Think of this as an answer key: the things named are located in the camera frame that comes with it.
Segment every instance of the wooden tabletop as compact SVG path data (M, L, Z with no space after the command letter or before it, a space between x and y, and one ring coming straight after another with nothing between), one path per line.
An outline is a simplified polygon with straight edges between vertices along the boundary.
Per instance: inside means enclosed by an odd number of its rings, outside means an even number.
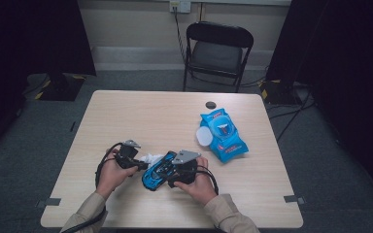
M206 147L195 132L200 114L213 101L225 108L249 152L226 164ZM98 90L93 93L75 140L46 206L44 227L62 227L95 190L95 174L105 150L128 139L141 148L136 158L172 150L201 152L217 179L220 193L230 193L240 212L260 228L297 228L303 219L262 100L255 94ZM203 207L167 183L157 191L145 189L143 171L127 179L107 201L104 227L213 228Z

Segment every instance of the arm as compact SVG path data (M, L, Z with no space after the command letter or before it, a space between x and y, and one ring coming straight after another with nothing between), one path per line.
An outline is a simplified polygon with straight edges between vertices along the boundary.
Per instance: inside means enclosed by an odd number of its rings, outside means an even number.
M196 160L198 169L200 169L199 166L208 168L206 158L200 156ZM254 222L238 211L229 194L218 196L215 193L208 176L196 174L195 182L190 184L175 182L174 185L204 205L206 214L211 217L214 225L222 231L228 233L259 232Z
M101 214L102 210L105 207L105 202L108 200L109 196L115 190L115 188L120 186L127 177L137 172L138 167L132 167L128 169L120 168L114 159L114 153L116 152L118 151L113 150L106 158L106 162L102 168L101 177L99 179L99 184L96 187L96 190L86 198L78 211L71 217L69 217L61 232L83 222L86 222L90 219L93 219ZM106 216L107 213L100 221L96 222L93 225L90 225L80 232L99 232Z

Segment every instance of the blue package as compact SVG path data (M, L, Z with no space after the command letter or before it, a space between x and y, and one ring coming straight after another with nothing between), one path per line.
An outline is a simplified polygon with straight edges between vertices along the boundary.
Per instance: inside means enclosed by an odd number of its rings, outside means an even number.
M200 126L208 127L213 135L210 149L225 163L238 154L248 152L248 147L238 135L238 129L225 109L218 109L208 115L201 115Z

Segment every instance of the black chair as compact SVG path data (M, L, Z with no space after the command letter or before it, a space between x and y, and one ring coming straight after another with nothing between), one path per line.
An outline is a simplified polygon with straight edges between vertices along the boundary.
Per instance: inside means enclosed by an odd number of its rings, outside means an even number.
M191 41L196 41L193 50ZM183 91L187 88L187 73L191 72L194 77L193 72L198 72L234 79L233 84L229 85L235 85L235 92L238 92L254 44L254 37L248 30L239 26L199 21L186 29L186 42Z

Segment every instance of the beige sleeve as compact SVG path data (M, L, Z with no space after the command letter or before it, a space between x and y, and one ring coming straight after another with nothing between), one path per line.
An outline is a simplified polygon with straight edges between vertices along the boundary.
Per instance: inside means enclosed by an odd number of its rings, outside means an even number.
M105 199L96 192L90 194L83 202L78 211L69 217L68 221L63 226L60 232L63 232L71 227L78 224L84 223L98 216L105 207ZM93 225L79 231L81 233L93 233L99 232L108 212L102 217L102 219Z
M242 215L231 195L222 194L213 198L204 207L205 213L209 215L214 225L227 233L259 233L255 223L247 216Z

